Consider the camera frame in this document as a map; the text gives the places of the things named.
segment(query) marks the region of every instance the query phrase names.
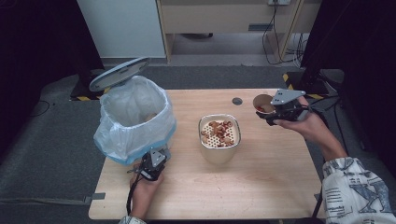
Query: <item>white plastic bag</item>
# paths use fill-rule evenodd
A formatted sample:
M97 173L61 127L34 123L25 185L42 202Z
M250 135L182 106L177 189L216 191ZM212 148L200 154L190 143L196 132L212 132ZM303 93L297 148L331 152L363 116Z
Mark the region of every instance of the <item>white plastic bag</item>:
M110 89L100 98L100 104L100 125L93 139L106 156L118 163L131 164L151 148L168 144L176 130L177 121L166 91L145 77L134 76Z

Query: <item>small bowl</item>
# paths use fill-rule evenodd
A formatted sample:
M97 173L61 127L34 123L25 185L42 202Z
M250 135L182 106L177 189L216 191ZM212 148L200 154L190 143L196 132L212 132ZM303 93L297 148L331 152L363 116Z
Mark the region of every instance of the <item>small bowl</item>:
M216 130L224 127L224 135L217 137L213 131L213 122L220 124ZM241 132L238 122L231 115L216 114L204 116L198 124L198 134L202 147L201 153L203 157L213 164L223 164L230 161L235 154L236 147L241 141Z

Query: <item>patterned sleeve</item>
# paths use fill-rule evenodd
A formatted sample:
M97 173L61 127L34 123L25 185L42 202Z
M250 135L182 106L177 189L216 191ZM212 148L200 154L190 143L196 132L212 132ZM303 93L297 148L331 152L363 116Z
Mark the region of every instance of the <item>patterned sleeve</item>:
M146 224L146 222L137 217L126 216L120 220L119 224Z
M350 157L328 161L323 174L326 223L396 223L388 187L361 161Z

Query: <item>wooden table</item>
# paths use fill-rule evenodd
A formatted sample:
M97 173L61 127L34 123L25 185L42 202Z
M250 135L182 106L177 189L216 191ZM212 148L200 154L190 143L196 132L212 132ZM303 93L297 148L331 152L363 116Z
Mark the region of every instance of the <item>wooden table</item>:
M276 90L167 91L174 105L177 130L165 180L148 212L148 219L281 219L310 217L320 181L304 139L290 130L269 126L252 105L262 93ZM239 97L241 105L232 99ZM198 121L210 114L233 115L241 142L231 161L208 163L201 155ZM126 215L129 180L126 167L106 159L93 200L92 219ZM320 209L319 217L324 217Z

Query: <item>wall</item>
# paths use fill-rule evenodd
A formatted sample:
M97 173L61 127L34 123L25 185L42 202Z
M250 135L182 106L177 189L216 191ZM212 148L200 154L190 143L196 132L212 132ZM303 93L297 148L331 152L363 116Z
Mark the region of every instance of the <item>wall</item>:
M155 0L78 0L102 59L165 58Z

